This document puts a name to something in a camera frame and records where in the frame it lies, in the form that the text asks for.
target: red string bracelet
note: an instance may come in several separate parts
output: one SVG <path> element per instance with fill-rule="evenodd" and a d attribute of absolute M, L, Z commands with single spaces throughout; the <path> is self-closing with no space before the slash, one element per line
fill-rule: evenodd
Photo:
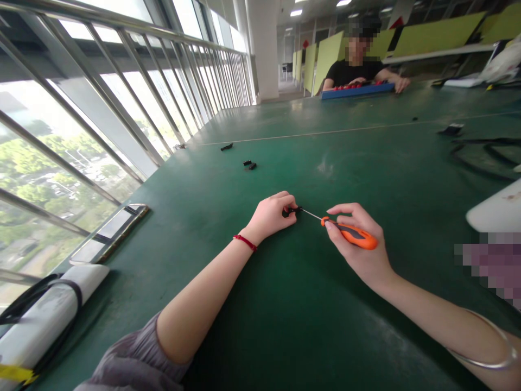
<path fill-rule="evenodd" d="M 246 243 L 250 248 L 253 250 L 253 252 L 257 251 L 257 246 L 254 245 L 252 242 L 250 242 L 248 239 L 246 239 L 244 236 L 241 235 L 233 235 L 234 239 L 242 240 L 244 243 Z"/>

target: person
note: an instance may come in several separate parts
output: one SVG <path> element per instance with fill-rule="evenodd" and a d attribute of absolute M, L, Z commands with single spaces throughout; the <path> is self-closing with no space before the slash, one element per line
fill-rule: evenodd
<path fill-rule="evenodd" d="M 180 382 L 192 358 L 256 247 L 297 222 L 295 212 L 282 216 L 288 207 L 297 205 L 287 191 L 262 200 L 239 233 L 241 238 L 232 239 L 142 330 L 109 348 L 93 376 L 75 390 L 181 390 Z M 337 221 L 355 225 L 378 239 L 375 250 L 364 250 L 346 241 L 336 226 L 326 223 L 333 244 L 372 290 L 449 349 L 492 390 L 521 389 L 518 337 L 398 276 L 389 264 L 382 228 L 359 204 L 341 204 L 327 212 L 350 213 L 339 215 Z M 494 364 L 498 368 L 487 367 Z"/>
<path fill-rule="evenodd" d="M 379 59 L 370 59 L 365 56 L 381 26 L 380 19 L 374 16 L 350 21 L 346 58 L 331 66 L 324 80 L 323 91 L 369 80 L 395 83 L 397 93 L 405 90 L 411 83 L 409 79 L 389 71 Z"/>

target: black t-shirt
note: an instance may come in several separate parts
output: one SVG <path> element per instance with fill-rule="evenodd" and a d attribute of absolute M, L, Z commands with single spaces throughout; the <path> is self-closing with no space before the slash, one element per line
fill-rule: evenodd
<path fill-rule="evenodd" d="M 354 67 L 349 65 L 346 60 L 340 60 L 329 68 L 326 79 L 333 79 L 333 87 L 340 87 L 359 77 L 373 80 L 383 68 L 384 65 L 381 61 L 365 60 L 362 65 Z"/>

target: hand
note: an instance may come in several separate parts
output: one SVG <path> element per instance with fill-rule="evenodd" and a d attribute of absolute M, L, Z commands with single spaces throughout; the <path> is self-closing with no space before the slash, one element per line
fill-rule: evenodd
<path fill-rule="evenodd" d="M 338 216 L 336 222 L 362 228 L 378 240 L 378 246 L 374 250 L 365 250 L 348 242 L 334 224 L 326 222 L 329 239 L 340 254 L 344 256 L 354 272 L 370 288 L 374 289 L 378 285 L 391 282 L 397 277 L 389 264 L 382 227 L 373 220 L 360 204 L 341 204 L 333 206 L 327 212 L 331 215 L 351 213 L 351 216 Z"/>
<path fill-rule="evenodd" d="M 290 213 L 288 217 L 282 216 L 282 211 L 287 212 L 288 206 L 298 207 L 295 204 L 295 197 L 287 191 L 262 200 L 259 202 L 250 222 L 240 234 L 258 246 L 268 236 L 297 222 L 295 212 Z"/>
<path fill-rule="evenodd" d="M 408 78 L 398 77 L 393 81 L 393 83 L 395 83 L 396 93 L 401 93 L 409 84 L 411 84 L 411 81 Z"/>
<path fill-rule="evenodd" d="M 367 81 L 365 78 L 356 78 L 356 79 L 352 80 L 348 85 L 356 84 L 356 83 L 363 83 L 365 81 Z"/>

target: green workbench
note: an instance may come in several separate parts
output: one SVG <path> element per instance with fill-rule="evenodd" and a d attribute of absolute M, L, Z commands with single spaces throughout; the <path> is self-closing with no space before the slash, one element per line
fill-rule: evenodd
<path fill-rule="evenodd" d="M 261 199 L 282 190 L 319 216 L 360 202 L 384 228 L 401 276 L 521 335 L 519 313 L 454 256 L 455 244 L 479 241 L 465 213 L 506 182 L 451 160 L 450 140 L 436 134 L 450 122 L 464 123 L 468 138 L 519 136 L 519 94 L 418 84 L 402 96 L 221 111 L 130 198 L 152 212 L 107 263 L 111 273 L 84 307 L 66 355 L 35 388 L 70 390 L 87 379 L 111 344 L 141 328 L 245 226 Z M 221 152 L 228 142 L 233 148 Z M 256 170 L 244 169 L 248 159 Z M 251 257 L 185 385 L 486 389 L 367 288 L 309 215 Z"/>

